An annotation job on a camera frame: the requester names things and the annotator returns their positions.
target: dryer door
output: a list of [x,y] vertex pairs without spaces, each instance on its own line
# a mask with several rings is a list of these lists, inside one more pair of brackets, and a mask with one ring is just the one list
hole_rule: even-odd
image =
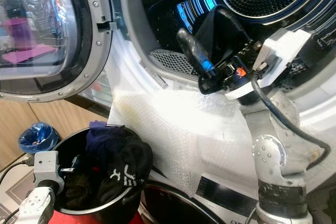
[[0,0],[0,98],[74,95],[103,70],[111,0]]

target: wooden cabinet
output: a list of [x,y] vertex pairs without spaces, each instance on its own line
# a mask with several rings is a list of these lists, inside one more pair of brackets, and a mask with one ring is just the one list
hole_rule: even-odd
[[64,139],[87,128],[94,120],[107,121],[65,100],[29,104],[0,100],[0,170],[22,155],[18,137],[33,123],[51,125]]

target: washing machine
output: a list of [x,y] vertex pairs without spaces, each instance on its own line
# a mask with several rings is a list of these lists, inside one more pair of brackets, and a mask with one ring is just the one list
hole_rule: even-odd
[[[302,124],[334,135],[335,0],[0,0],[0,99],[48,102],[70,97],[87,88],[106,63],[112,95],[117,87],[149,93],[195,90],[198,73],[176,34],[180,28],[195,34],[218,5],[246,24],[254,41],[264,42],[280,28],[311,34],[274,86],[295,102]],[[238,146],[237,155],[244,148]],[[256,200],[253,189],[232,179],[237,167],[229,171],[231,180],[215,169],[207,185],[215,180],[214,188],[223,186],[229,194],[232,190],[248,202]],[[334,172],[324,172],[314,188]],[[214,206],[210,201],[225,205],[199,190],[195,197],[208,208]],[[246,217],[245,212],[237,214]]]

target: door glass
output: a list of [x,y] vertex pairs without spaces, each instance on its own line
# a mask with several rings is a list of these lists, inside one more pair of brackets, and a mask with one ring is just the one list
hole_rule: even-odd
[[40,94],[74,80],[90,53],[88,24],[87,0],[0,0],[0,91]]

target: black hose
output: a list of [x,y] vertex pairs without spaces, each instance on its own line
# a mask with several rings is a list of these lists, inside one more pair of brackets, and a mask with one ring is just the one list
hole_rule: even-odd
[[3,175],[1,176],[1,178],[0,178],[0,185],[1,185],[2,181],[4,180],[4,177],[5,177],[6,174],[9,172],[10,169],[12,169],[13,167],[15,167],[15,166],[17,166],[17,165],[22,165],[22,164],[24,164],[24,163],[25,163],[25,161],[21,161],[21,162],[18,162],[18,163],[15,163],[15,164],[10,165],[10,166],[7,168],[7,170],[3,173]]
[[301,130],[299,127],[297,127],[294,123],[292,123],[273,103],[272,101],[267,97],[267,95],[264,94],[264,92],[262,91],[262,89],[260,88],[259,84],[258,84],[258,79],[259,79],[259,75],[258,73],[255,73],[252,75],[252,79],[251,79],[251,84],[252,87],[255,91],[255,93],[259,96],[259,98],[262,100],[262,102],[264,103],[264,105],[269,109],[270,112],[273,113],[273,115],[284,125],[286,126],[288,129],[290,129],[291,131],[293,131],[295,134],[297,134],[299,137],[303,138],[304,140],[316,144],[319,147],[324,149],[324,152],[322,153],[321,156],[319,156],[315,161],[313,161],[312,163],[309,164],[309,166],[307,167],[307,170],[315,167],[316,165],[320,164],[326,157],[328,157],[328,155],[331,152],[331,148],[330,145],[309,135],[308,133],[304,132],[303,130]]
[[4,222],[2,222],[2,224],[7,224],[7,223],[8,223],[8,221],[11,219],[11,217],[13,217],[14,215],[16,215],[16,214],[17,214],[17,212],[19,212],[19,208],[18,208],[18,209],[16,209],[14,212],[12,212],[10,215],[8,215],[8,216],[7,216],[7,218],[5,219],[5,221],[4,221]]

